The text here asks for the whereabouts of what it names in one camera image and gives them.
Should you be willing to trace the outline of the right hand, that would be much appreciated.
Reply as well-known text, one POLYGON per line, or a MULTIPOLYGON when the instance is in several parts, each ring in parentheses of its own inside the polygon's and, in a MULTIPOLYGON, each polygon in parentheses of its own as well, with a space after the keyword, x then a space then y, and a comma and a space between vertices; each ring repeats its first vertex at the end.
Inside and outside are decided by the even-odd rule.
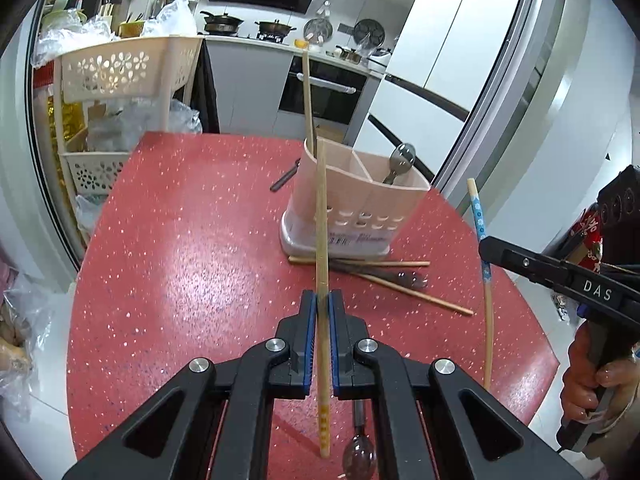
POLYGON ((617 418, 632 403, 639 385, 639 363, 633 358, 613 361, 598 370, 588 359, 591 342, 586 323, 579 326, 568 348, 570 366, 563 375, 561 405, 563 415, 570 420, 585 422, 588 413, 599 404, 596 389, 613 389, 607 420, 617 418))

